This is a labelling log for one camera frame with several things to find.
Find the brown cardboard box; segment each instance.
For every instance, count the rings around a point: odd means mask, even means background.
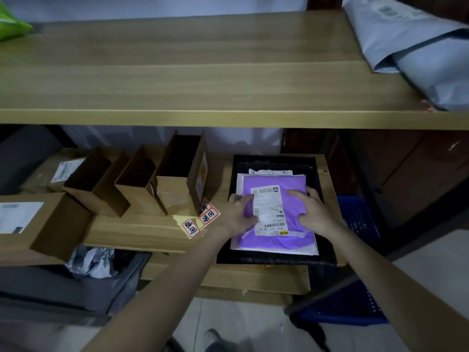
[[[114,182],[128,161],[123,150],[98,147],[67,179],[63,188],[92,213],[121,217],[130,204]]]
[[[0,266],[66,263],[91,218],[66,193],[0,196]]]
[[[132,213],[166,216],[155,190],[155,172],[162,155],[161,146],[140,146],[115,181],[117,189],[130,202]]]
[[[207,179],[205,136],[174,131],[156,170],[156,194],[168,214],[198,216]]]
[[[85,158],[91,150],[81,148],[62,148],[59,152],[47,158],[31,176],[21,185],[21,190],[29,194],[41,194],[47,192],[61,192],[65,180],[55,181],[54,178],[59,165],[62,162]]]

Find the blue plastic basket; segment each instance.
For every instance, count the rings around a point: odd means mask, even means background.
[[[344,220],[357,236],[370,246],[379,241],[366,202],[356,196],[337,196]],[[334,267],[324,267],[325,274]],[[383,312],[361,281],[326,296],[296,313],[303,321],[327,322],[355,326],[388,323]]]

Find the purple package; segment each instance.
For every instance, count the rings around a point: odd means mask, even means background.
[[[243,195],[254,194],[244,209],[244,217],[259,222],[238,236],[239,247],[295,249],[314,244],[314,234],[302,226],[297,216],[306,213],[303,202],[287,189],[306,193],[306,176],[245,176]]]

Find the green package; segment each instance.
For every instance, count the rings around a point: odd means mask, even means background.
[[[17,20],[0,2],[0,41],[27,35],[30,32],[32,32],[32,26]]]

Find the person's right hand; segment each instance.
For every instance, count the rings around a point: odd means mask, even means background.
[[[306,206],[306,213],[298,215],[300,224],[308,230],[313,231],[321,236],[328,236],[335,231],[341,223],[332,216],[330,211],[321,202],[320,196],[315,189],[306,187],[309,196],[299,190],[287,190],[287,193],[299,198]]]

